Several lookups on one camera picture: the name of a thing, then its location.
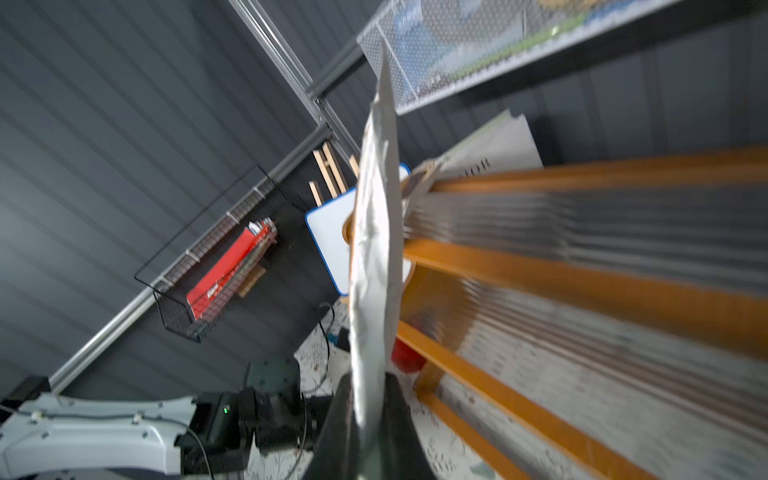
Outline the yellow coffee bag top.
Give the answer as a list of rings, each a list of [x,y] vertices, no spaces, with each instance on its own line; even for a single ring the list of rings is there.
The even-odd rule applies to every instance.
[[[422,162],[401,182],[403,219],[407,219],[416,205],[429,193],[441,170],[438,160]]]

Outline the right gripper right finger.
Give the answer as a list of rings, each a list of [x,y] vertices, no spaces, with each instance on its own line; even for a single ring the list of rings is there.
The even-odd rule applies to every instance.
[[[379,433],[383,479],[435,479],[397,377],[387,373]]]

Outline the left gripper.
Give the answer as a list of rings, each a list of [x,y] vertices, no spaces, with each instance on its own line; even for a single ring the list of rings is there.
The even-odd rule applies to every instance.
[[[298,447],[311,451],[333,397],[307,396],[293,357],[251,361],[238,391],[204,393],[189,433],[176,440],[183,474],[241,473],[253,447],[263,455]]]

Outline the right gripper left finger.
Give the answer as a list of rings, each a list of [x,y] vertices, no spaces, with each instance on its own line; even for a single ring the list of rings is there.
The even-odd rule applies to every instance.
[[[360,466],[360,432],[350,373],[341,377],[304,480],[352,480]]]

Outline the yellow coffee bag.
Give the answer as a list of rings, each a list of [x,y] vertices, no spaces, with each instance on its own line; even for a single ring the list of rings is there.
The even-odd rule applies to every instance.
[[[407,219],[416,205],[429,193],[441,170],[438,160],[422,162],[401,182],[403,219]]]
[[[403,292],[403,206],[390,55],[381,48],[356,187],[349,298],[354,415],[363,453],[378,443]]]

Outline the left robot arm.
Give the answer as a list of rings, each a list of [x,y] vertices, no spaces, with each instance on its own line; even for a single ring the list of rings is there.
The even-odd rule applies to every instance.
[[[60,396],[31,376],[1,401],[1,476],[133,469],[217,479],[244,471],[253,447],[312,450],[331,402],[302,393],[293,357],[249,363],[237,391],[148,402]]]

